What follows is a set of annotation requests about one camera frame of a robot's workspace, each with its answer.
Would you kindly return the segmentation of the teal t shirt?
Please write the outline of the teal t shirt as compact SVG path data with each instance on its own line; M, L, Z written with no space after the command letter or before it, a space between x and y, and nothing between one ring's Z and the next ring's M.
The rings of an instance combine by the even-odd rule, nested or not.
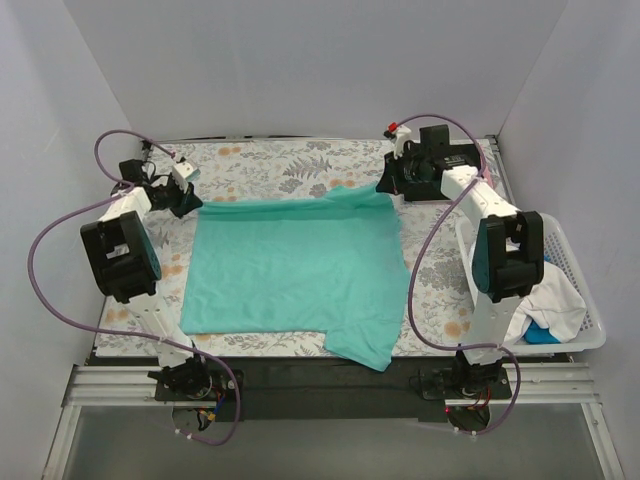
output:
M315 332L382 372L405 315L401 221L373 186L212 202L198 212L180 325L189 335Z

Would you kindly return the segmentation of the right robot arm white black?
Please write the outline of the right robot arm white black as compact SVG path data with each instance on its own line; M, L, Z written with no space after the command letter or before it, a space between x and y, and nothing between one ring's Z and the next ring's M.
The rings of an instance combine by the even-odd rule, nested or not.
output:
M392 123L384 135L393 148L384 157L377 192L408 202L448 200L476 235L471 284L477 298L470 329L453 347L450 366L418 375L421 394L428 400L448 393L488 394L506 379L504 342L515 310L543 278L541 215L504 200L484 176L486 157L479 144L453 144L448 126L423 127L413 141L409 128Z

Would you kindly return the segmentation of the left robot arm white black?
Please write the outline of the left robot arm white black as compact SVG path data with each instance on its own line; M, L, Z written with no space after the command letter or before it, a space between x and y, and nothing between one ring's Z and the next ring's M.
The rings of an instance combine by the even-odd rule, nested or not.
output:
M118 190L106 213L81 227L81 239L99 290L124 305L156 342L161 370L150 377L173 393L200 399L211 392L213 380L160 292L161 263L143 225L153 211L168 210L180 219L201 208L193 185L199 169L181 158L160 183L145 165L138 159L119 164L124 184L133 189Z

